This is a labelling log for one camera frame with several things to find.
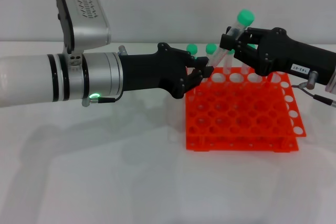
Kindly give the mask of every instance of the black ring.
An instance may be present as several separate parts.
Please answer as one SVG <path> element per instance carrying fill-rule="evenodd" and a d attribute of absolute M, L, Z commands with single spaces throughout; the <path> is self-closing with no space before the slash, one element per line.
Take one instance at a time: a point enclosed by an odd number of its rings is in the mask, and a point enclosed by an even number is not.
<path fill-rule="evenodd" d="M 83 69 L 83 80 L 84 80 L 83 99 L 85 99 L 89 96 L 89 92 L 90 92 L 90 78 L 89 78 L 88 64 L 86 63 L 86 59 L 84 55 L 82 55 L 82 69 Z"/>
<path fill-rule="evenodd" d="M 59 97 L 59 90 L 58 90 L 58 75 L 57 75 L 56 62 L 55 62 L 54 55 L 48 55 L 48 59 L 50 62 L 50 67 L 51 67 L 51 77 L 53 79 L 53 85 L 52 85 L 53 89 L 52 90 L 54 94 L 53 94 L 52 101 L 57 102 L 58 97 Z"/>
<path fill-rule="evenodd" d="M 69 73 L 67 68 L 67 62 L 65 60 L 64 54 L 58 54 L 58 58 L 63 73 L 63 87 L 64 87 L 63 101 L 68 101 L 70 97 L 70 84 L 69 84 Z"/>

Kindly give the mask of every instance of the white wall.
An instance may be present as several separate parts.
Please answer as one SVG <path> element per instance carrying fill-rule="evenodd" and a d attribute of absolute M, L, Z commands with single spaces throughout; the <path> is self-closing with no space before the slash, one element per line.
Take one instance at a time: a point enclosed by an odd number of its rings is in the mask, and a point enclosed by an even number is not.
<path fill-rule="evenodd" d="M 255 27 L 287 30 L 310 43 L 336 43 L 335 0 L 101 0 L 113 41 L 219 42 L 242 8 Z M 55 0 L 0 0 L 0 40 L 62 41 Z"/>

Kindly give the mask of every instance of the white table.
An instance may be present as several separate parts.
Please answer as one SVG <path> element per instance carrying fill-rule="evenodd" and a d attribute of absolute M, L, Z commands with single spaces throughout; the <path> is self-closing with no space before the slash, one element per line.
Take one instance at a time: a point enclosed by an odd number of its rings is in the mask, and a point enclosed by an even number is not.
<path fill-rule="evenodd" d="M 129 54 L 156 51 L 125 45 Z M 0 42 L 0 56 L 61 50 Z M 336 109 L 294 92 L 308 136 L 287 154 L 186 151 L 184 102 L 163 90 L 88 108 L 80 100 L 2 108 L 0 224 L 334 223 Z M 320 85 L 314 92 L 333 97 Z"/>

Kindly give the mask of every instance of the green led light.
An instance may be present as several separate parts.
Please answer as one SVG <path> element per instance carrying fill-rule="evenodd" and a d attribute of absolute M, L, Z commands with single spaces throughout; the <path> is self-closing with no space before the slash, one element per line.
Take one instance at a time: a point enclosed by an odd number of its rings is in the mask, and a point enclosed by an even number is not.
<path fill-rule="evenodd" d="M 98 98 L 98 97 L 100 97 L 100 94 L 97 94 L 97 93 L 94 93 L 94 94 L 92 94 L 92 95 L 90 95 L 89 96 L 89 98 Z"/>

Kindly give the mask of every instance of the label sticker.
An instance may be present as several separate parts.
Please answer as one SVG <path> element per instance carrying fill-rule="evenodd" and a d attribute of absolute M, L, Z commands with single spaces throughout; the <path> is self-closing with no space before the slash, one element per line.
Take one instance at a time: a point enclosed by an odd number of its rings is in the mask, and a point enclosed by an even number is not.
<path fill-rule="evenodd" d="M 308 74 L 310 68 L 306 68 L 306 67 L 303 67 L 303 66 L 300 66 L 300 65 L 293 64 L 292 67 L 290 68 L 290 70 L 293 70 L 293 71 L 296 71 L 296 72 L 299 72 L 299 73 Z"/>

